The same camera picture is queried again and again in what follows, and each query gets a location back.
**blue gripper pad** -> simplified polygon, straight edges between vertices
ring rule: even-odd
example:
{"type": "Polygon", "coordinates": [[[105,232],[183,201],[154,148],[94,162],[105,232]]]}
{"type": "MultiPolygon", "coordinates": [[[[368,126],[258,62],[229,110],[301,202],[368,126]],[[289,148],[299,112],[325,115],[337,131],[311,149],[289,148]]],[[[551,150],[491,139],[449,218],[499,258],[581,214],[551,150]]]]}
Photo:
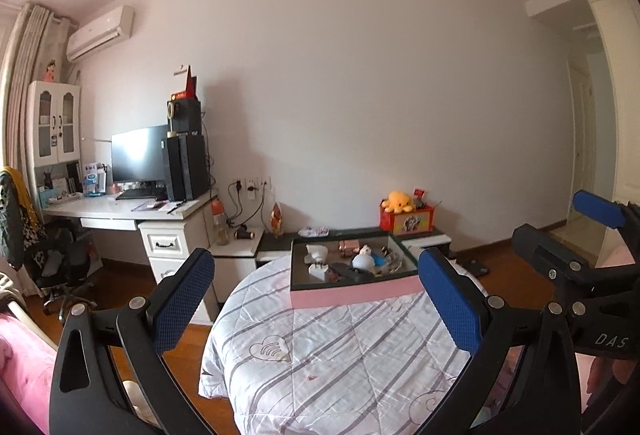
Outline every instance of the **blue gripper pad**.
{"type": "Polygon", "coordinates": [[[588,191],[580,190],[575,193],[574,208],[591,220],[600,222],[612,229],[625,225],[625,217],[620,210],[619,204],[609,202],[588,191]]]}
{"type": "Polygon", "coordinates": [[[156,354],[173,350],[213,281],[215,262],[205,249],[196,249],[173,275],[164,278],[149,297],[154,303],[152,332],[156,354]]]}
{"type": "Polygon", "coordinates": [[[418,276],[453,342],[474,355],[482,340],[480,318],[429,251],[423,251],[418,258],[418,276]]]}

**air conditioner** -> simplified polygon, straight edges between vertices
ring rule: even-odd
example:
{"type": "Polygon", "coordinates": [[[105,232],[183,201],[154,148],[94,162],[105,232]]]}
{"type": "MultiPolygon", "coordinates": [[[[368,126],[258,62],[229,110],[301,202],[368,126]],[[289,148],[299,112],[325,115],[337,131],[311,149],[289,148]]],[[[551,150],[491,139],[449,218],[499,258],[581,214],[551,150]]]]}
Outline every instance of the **air conditioner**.
{"type": "Polygon", "coordinates": [[[80,27],[71,34],[66,46],[66,57],[75,62],[93,52],[106,49],[131,36],[133,9],[123,5],[80,27]]]}

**cabinet glass panel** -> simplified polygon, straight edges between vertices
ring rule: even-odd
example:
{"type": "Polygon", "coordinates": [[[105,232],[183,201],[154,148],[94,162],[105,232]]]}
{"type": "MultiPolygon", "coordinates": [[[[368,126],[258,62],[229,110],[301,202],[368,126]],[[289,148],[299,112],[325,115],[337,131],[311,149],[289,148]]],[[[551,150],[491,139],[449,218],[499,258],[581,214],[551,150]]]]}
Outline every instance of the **cabinet glass panel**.
{"type": "Polygon", "coordinates": [[[74,150],[74,96],[66,92],[62,98],[62,151],[74,150]]]}
{"type": "Polygon", "coordinates": [[[51,94],[40,94],[38,103],[38,153],[40,157],[51,155],[51,94]]]}

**yellow scarf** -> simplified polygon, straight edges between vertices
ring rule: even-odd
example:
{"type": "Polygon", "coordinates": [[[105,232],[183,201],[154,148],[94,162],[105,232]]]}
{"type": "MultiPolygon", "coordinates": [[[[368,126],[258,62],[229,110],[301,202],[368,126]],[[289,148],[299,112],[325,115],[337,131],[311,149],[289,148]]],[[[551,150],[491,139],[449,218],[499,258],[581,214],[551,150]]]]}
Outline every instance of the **yellow scarf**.
{"type": "Polygon", "coordinates": [[[24,185],[24,180],[22,180],[22,174],[14,168],[9,166],[5,166],[0,170],[0,172],[6,172],[14,181],[15,190],[18,192],[18,202],[20,205],[27,210],[27,214],[29,215],[29,221],[31,222],[31,227],[37,230],[40,221],[36,214],[36,210],[33,209],[33,204],[31,204],[31,199],[29,198],[29,192],[27,191],[27,187],[24,185]]]}

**chair base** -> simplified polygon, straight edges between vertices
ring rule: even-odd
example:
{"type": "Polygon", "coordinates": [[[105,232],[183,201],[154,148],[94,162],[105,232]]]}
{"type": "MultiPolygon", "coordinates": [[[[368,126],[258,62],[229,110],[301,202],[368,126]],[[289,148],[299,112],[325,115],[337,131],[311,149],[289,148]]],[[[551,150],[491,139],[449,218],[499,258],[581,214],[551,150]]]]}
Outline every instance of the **chair base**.
{"type": "Polygon", "coordinates": [[[91,309],[97,308],[98,304],[95,301],[78,295],[78,293],[81,293],[83,290],[93,287],[95,287],[95,285],[92,282],[85,281],[84,283],[81,283],[77,287],[73,288],[69,288],[68,285],[57,285],[55,287],[43,289],[47,293],[47,297],[42,303],[42,311],[44,312],[45,316],[49,316],[52,313],[49,309],[49,306],[55,303],[55,301],[62,299],[62,303],[60,304],[60,312],[58,314],[58,321],[64,324],[67,316],[66,309],[70,309],[76,303],[84,303],[91,309]]]}

